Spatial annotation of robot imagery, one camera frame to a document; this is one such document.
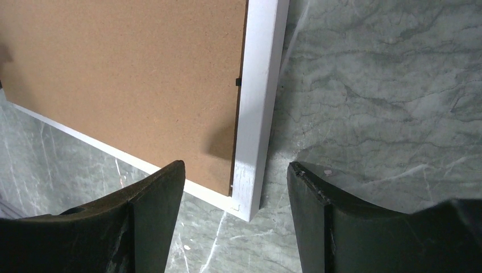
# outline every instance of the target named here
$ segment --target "marble wall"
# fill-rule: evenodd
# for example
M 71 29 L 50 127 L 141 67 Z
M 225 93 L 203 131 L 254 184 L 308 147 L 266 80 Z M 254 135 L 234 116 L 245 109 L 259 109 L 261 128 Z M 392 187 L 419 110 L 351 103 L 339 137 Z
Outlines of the marble wall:
M 272 149 L 402 212 L 482 197 L 482 1 L 291 8 Z
M 292 0 L 262 209 L 246 223 L 185 194 L 167 272 L 301 272 L 293 160 L 402 212 L 481 198 L 481 54 L 481 0 Z M 145 177 L 3 94 L 0 112 L 0 194 L 28 215 Z

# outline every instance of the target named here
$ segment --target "white frame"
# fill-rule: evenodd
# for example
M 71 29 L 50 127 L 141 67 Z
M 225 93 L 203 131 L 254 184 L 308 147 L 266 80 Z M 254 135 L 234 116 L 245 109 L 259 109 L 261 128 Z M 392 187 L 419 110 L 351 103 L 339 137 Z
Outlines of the white frame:
M 259 210 L 289 0 L 249 0 L 232 196 L 190 180 L 184 191 L 245 221 Z M 148 174 L 159 167 L 34 113 L 19 110 Z

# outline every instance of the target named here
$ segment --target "brown cardboard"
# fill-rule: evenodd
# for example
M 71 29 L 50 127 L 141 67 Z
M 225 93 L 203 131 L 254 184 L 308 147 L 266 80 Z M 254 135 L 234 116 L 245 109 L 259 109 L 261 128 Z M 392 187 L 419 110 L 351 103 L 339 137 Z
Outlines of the brown cardboard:
M 0 80 L 20 106 L 230 191 L 246 0 L 0 0 Z

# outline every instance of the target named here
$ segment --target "marble floor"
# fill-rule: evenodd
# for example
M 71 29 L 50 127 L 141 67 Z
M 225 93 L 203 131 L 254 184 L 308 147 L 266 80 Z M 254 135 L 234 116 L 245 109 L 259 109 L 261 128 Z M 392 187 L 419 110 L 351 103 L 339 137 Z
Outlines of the marble floor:
M 185 194 L 167 272 L 301 272 L 294 160 L 401 212 L 482 198 L 481 0 L 292 0 L 284 51 L 260 212 L 246 223 Z M 3 93 L 0 140 L 0 195 L 27 215 L 146 176 Z

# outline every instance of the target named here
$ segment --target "wooden frame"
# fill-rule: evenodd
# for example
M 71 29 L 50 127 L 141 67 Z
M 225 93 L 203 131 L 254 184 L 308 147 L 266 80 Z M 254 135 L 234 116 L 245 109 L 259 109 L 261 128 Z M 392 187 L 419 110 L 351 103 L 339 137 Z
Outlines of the wooden frame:
M 250 0 L 244 45 L 232 196 L 187 180 L 184 191 L 245 221 L 259 210 L 289 0 Z M 159 167 L 21 106 L 19 110 L 148 174 Z

